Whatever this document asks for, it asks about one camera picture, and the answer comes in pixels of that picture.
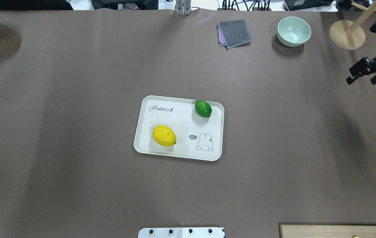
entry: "gray towel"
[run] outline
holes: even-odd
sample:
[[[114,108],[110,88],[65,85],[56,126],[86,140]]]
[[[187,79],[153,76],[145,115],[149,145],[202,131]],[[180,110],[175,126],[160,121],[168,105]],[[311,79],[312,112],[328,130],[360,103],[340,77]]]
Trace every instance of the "gray towel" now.
[[[244,19],[236,21],[221,21],[217,23],[217,26],[219,41],[223,39],[224,42],[220,43],[221,45],[228,47],[228,49],[251,43]]]

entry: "white metal plate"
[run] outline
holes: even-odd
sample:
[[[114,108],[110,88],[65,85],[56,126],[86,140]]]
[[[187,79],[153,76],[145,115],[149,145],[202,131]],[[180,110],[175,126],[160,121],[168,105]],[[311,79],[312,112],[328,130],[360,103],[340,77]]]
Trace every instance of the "white metal plate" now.
[[[134,148],[144,154],[215,161],[222,155],[224,108],[208,101],[210,118],[200,117],[196,100],[147,96],[141,103]],[[161,146],[152,137],[153,128],[165,125],[176,134],[176,145]]]
[[[143,228],[138,232],[138,238],[225,238],[225,228],[224,227]]]

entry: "light green bowl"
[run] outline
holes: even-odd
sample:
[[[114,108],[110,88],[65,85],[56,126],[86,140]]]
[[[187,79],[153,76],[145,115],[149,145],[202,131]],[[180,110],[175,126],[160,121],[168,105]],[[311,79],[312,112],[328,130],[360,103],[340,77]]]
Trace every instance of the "light green bowl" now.
[[[283,18],[278,24],[278,39],[288,47],[296,47],[304,44],[304,42],[310,39],[311,35],[312,29],[301,18]]]

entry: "lime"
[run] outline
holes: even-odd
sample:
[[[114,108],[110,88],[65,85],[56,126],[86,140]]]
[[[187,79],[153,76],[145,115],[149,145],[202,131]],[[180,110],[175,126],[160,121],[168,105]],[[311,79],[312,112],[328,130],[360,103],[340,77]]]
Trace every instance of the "lime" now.
[[[162,146],[172,146],[176,144],[175,132],[164,125],[158,125],[153,128],[153,139]]]
[[[210,107],[210,104],[208,104],[206,101],[198,100],[195,102],[195,111],[201,117],[210,117],[212,114],[212,107]]]

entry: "rectangular tray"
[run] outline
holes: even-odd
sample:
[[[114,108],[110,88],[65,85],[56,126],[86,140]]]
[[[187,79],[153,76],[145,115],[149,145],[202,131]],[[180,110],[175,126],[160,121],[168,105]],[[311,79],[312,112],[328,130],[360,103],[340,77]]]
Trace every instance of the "rectangular tray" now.
[[[215,161],[222,155],[224,108],[208,101],[210,118],[200,117],[196,100],[147,96],[141,103],[134,148],[144,154]],[[176,134],[176,144],[161,146],[152,137],[153,128],[165,125]]]

